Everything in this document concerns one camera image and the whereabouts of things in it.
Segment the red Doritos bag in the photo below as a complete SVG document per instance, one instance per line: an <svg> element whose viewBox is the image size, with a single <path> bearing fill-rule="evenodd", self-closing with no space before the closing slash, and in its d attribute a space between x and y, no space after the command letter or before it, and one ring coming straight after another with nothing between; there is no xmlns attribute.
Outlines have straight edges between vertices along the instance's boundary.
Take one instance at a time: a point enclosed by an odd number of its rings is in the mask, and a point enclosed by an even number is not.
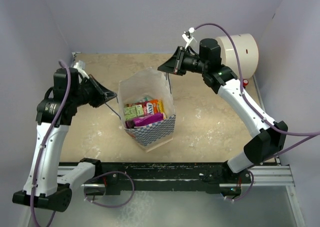
<svg viewBox="0 0 320 227"><path fill-rule="evenodd" d="M148 101L144 101L141 105L143 107L144 116L154 115L159 113L158 109L159 101L157 99L152 99Z"/></svg>

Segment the red black button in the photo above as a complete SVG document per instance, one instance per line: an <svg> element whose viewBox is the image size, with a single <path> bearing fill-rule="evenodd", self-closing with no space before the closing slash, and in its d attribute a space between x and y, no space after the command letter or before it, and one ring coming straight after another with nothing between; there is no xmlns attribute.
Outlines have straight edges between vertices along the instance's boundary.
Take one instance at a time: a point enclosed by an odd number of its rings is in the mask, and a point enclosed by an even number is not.
<svg viewBox="0 0 320 227"><path fill-rule="evenodd" d="M243 86L245 87L245 86L247 86L249 84L249 81L247 80L247 79L244 79L243 80Z"/></svg>

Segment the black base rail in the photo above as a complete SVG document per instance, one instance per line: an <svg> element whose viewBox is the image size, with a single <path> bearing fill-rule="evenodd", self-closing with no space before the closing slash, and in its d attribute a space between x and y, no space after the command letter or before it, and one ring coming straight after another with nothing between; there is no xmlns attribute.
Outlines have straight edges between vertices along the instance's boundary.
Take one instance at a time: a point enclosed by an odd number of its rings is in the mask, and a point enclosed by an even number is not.
<svg viewBox="0 0 320 227"><path fill-rule="evenodd" d="M240 185L251 181L248 170L232 173L222 162L103 162L84 185L106 195L135 190L238 196Z"/></svg>

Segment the purple snack bag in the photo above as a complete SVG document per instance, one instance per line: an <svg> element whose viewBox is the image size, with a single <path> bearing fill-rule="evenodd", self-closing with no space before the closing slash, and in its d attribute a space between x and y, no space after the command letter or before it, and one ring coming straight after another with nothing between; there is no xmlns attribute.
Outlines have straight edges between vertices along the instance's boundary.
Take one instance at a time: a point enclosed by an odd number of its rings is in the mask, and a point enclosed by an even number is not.
<svg viewBox="0 0 320 227"><path fill-rule="evenodd" d="M147 126L149 124L162 121L166 118L164 113L158 112L155 114L150 114L142 117L136 117L125 122L125 127L127 129L139 128Z"/></svg>

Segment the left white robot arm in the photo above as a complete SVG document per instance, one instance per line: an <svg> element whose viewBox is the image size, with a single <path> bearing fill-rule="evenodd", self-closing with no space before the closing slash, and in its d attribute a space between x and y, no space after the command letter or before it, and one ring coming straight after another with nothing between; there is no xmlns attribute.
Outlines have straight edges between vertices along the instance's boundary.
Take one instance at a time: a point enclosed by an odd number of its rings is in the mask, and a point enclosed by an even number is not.
<svg viewBox="0 0 320 227"><path fill-rule="evenodd" d="M53 86L47 90L36 111L37 140L29 176L22 190L15 192L15 204L64 212L73 192L84 182L103 178L100 160L83 158L66 175L59 177L62 147L79 107L98 108L117 94L101 85L92 75L76 68L59 68Z"/></svg>

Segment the green snack pack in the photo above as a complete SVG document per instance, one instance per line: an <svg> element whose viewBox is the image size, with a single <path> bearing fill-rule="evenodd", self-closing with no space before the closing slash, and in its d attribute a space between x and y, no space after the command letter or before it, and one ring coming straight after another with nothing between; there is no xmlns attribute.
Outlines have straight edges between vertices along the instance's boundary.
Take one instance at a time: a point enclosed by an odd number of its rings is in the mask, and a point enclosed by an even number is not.
<svg viewBox="0 0 320 227"><path fill-rule="evenodd" d="M142 117L145 115L144 108L141 104L128 106L123 108L124 118L126 121Z"/></svg>

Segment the white cylindrical container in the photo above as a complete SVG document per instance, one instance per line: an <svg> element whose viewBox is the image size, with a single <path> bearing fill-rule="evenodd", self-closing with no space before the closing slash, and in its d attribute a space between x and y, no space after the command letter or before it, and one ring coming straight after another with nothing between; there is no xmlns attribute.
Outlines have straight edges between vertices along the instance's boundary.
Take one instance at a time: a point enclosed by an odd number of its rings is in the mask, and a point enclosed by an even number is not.
<svg viewBox="0 0 320 227"><path fill-rule="evenodd" d="M231 38L238 53L242 78L250 79L254 75L259 61L257 43L249 33L231 35ZM234 47L229 38L227 36L219 36L216 37L215 40L221 49L221 63L230 67L232 71L240 77Z"/></svg>

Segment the aluminium frame rail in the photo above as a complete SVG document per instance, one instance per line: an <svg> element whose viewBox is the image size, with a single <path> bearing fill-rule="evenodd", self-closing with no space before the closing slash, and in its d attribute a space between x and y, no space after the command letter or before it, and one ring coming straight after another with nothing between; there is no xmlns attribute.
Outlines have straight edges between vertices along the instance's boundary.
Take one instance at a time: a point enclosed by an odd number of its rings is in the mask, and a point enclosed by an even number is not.
<svg viewBox="0 0 320 227"><path fill-rule="evenodd" d="M275 187L295 185L289 166L256 166L251 168L250 171L254 175L254 186Z"/></svg>

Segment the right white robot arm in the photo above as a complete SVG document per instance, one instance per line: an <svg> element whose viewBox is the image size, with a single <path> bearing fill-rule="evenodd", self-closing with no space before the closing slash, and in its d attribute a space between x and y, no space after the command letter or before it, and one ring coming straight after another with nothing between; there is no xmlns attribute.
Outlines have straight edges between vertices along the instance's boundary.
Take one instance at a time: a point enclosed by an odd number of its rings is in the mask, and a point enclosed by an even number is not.
<svg viewBox="0 0 320 227"><path fill-rule="evenodd" d="M252 139L240 154L224 163L222 177L226 182L235 182L240 172L283 149L287 124L274 120L251 98L237 75L222 63L221 47L215 39L201 40L199 54L178 46L172 57L157 69L178 76L187 72L201 74L204 83L232 107L247 127Z"/></svg>

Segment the colourful candy bag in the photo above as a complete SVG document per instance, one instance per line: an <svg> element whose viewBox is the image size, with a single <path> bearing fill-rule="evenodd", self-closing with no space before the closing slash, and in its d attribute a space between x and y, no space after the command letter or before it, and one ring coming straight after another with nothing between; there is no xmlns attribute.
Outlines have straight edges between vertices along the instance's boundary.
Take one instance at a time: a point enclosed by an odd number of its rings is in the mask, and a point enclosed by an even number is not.
<svg viewBox="0 0 320 227"><path fill-rule="evenodd" d="M157 111L158 111L159 113L162 113L162 114L165 113L165 109L164 109L164 105L163 105L163 101L162 101L162 100L158 100L158 101L157 101L156 107L157 107Z"/></svg>

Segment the blue checkered paper bag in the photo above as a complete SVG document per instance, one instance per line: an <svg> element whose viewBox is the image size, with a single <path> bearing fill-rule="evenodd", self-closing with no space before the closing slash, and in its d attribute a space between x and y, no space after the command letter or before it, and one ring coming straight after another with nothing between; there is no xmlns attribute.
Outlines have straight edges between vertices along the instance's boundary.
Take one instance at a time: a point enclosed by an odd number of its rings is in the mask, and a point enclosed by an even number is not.
<svg viewBox="0 0 320 227"><path fill-rule="evenodd" d="M124 107L145 96L161 100L166 118L142 127L127 128ZM117 92L118 112L122 128L145 152L149 152L173 139L176 110L171 87L165 74L154 68L146 68L122 80Z"/></svg>

